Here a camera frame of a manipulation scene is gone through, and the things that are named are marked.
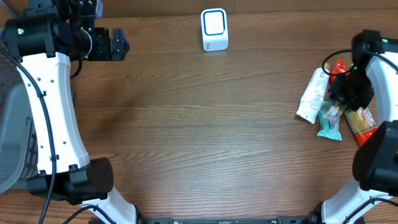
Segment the orange spaghetti pack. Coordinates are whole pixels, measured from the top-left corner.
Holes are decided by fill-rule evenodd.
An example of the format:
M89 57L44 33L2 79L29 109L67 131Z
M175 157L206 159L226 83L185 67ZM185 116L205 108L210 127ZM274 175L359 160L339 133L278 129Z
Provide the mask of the orange spaghetti pack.
M356 111L349 110L347 106L339 106L338 112L344 111L346 120L356 138L359 146L362 146L376 131L377 124L373 119L369 107L359 107Z

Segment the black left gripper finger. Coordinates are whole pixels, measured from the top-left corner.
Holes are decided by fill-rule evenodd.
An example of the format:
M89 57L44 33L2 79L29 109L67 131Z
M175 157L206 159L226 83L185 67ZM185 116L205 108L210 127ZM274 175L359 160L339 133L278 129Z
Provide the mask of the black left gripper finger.
M112 49L112 60L124 60L126 54L129 52L129 47L122 46L120 48L113 47Z
M122 29L113 29L112 45L113 47L129 47L129 42L126 40Z

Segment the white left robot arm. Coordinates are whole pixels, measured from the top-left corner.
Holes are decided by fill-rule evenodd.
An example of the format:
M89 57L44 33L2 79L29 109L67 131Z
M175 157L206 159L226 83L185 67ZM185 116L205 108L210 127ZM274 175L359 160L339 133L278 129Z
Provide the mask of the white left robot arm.
M27 188L89 210L101 223L144 223L116 190L109 159L90 159L76 121L71 63L122 61L129 51L121 29L95 26L102 14L100 0L31 1L5 24L1 52L22 77L37 136L38 173Z

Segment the green yellow sachet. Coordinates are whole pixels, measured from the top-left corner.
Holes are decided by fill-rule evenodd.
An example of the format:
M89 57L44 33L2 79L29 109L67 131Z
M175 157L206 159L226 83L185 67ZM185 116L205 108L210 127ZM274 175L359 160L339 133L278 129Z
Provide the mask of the green yellow sachet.
M335 123L343 114L345 106L340 103L327 101L325 110L326 112L323 115L323 118L328 120L330 123Z

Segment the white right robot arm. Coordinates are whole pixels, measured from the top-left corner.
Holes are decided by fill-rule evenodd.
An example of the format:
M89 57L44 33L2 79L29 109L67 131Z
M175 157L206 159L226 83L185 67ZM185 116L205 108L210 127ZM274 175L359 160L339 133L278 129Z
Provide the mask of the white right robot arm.
M376 100L378 127L356 151L353 178L332 198L320 202L303 223L364 223L364 214L397 196L397 40L363 30L348 50L352 67L335 74L328 90L348 111Z

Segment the white tube gold cap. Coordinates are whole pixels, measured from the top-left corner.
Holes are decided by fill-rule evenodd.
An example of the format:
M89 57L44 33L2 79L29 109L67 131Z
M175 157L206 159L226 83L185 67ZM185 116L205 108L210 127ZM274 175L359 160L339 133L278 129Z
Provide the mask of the white tube gold cap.
M327 75L322 66L313 73L298 106L296 115L314 124L325 97L330 76Z

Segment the teal wet wipes pack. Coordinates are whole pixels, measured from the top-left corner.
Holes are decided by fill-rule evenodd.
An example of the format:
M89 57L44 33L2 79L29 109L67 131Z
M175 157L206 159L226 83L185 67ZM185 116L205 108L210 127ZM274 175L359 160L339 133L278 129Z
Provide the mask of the teal wet wipes pack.
M340 119L337 119L334 123L331 123L328 119L323 117L331 106L332 102L324 101L322 103L322 107L318 112L318 119L320 121L320 130L317 133L317 136L332 140L342 141L342 136L339 131Z

